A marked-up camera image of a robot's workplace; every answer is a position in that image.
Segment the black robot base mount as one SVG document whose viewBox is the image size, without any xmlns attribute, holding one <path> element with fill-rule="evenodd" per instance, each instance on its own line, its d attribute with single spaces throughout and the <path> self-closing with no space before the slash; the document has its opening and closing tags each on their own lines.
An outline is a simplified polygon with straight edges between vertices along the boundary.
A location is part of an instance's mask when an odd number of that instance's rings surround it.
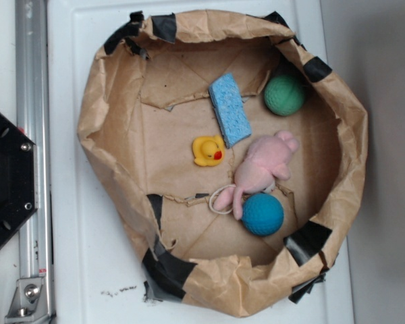
<svg viewBox="0 0 405 324">
<path fill-rule="evenodd" d="M 0 250 L 36 205 L 36 145 L 0 112 Z"/>
</svg>

